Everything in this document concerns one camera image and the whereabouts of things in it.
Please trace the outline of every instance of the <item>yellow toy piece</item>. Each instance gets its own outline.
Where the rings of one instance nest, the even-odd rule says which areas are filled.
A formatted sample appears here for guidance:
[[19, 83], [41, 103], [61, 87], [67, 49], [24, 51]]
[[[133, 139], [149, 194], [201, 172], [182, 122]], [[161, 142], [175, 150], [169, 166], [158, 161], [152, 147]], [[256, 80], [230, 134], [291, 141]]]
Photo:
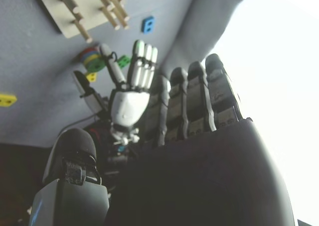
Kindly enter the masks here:
[[96, 59], [96, 58], [100, 58], [101, 56], [98, 55], [98, 54], [93, 54], [91, 55], [90, 57], [86, 58], [83, 62], [84, 66], [87, 65], [90, 61], [92, 61], [93, 59]]
[[90, 83], [93, 83], [96, 81], [97, 75], [98, 75], [97, 73], [87, 73], [85, 76]]
[[17, 100], [15, 95], [0, 94], [0, 107], [8, 108]]

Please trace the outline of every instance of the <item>robotic hand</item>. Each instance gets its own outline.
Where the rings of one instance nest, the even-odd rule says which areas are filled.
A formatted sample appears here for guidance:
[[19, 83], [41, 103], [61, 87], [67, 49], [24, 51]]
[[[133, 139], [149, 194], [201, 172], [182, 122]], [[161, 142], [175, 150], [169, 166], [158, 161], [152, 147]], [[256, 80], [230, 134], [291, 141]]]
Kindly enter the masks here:
[[[158, 49], [137, 40], [133, 46], [127, 80], [117, 63], [116, 53], [106, 44], [100, 45], [100, 52], [116, 86], [111, 93], [108, 109], [112, 122], [111, 135], [117, 141], [115, 144], [127, 145], [129, 141], [136, 143], [140, 138], [139, 130], [134, 125], [149, 103], [149, 89], [156, 68]], [[89, 87], [88, 81], [79, 72], [74, 72], [74, 77], [89, 108], [96, 114], [104, 112], [101, 97]]]

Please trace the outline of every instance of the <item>yellow ring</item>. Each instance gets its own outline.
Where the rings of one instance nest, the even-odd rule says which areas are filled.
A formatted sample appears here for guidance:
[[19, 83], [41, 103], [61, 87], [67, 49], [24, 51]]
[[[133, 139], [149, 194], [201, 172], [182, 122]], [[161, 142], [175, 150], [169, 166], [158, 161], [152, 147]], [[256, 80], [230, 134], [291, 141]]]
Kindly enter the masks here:
[[96, 58], [100, 58], [100, 55], [98, 54], [93, 54], [91, 55], [90, 57], [86, 58], [83, 62], [84, 66], [87, 65], [90, 61], [92, 61], [93, 59], [96, 59]]

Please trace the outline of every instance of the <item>black cable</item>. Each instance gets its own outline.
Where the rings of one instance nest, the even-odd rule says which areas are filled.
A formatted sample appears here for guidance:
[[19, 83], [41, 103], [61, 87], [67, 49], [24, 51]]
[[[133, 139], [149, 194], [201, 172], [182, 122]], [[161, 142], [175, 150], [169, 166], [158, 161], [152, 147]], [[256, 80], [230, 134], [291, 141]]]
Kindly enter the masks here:
[[89, 119], [91, 119], [91, 118], [93, 118], [93, 117], [95, 117], [95, 116], [96, 116], [96, 114], [93, 114], [93, 115], [88, 116], [88, 117], [86, 117], [86, 118], [84, 118], [84, 119], [82, 119], [82, 120], [78, 120], [78, 121], [76, 121], [76, 122], [74, 122], [74, 123], [68, 124], [67, 126], [63, 127], [62, 130], [60, 130], [58, 136], [59, 136], [62, 132], [64, 132], [67, 128], [69, 128], [70, 126], [76, 125], [76, 124], [81, 123], [81, 122], [86, 121], [86, 120], [89, 120]]

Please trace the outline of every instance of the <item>peg board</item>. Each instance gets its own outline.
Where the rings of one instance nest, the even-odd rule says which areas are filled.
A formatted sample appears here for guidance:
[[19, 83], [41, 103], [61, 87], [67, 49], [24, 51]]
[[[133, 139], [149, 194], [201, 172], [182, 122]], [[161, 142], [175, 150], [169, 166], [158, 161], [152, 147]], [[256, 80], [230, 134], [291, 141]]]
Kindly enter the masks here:
[[[62, 0], [42, 1], [66, 38], [71, 38], [75, 35], [80, 34], [75, 24], [72, 23], [75, 20], [75, 17]], [[83, 15], [84, 23], [82, 25], [86, 30], [108, 22], [108, 20], [100, 10], [104, 6], [101, 0], [75, 1], [79, 6], [80, 13]]]

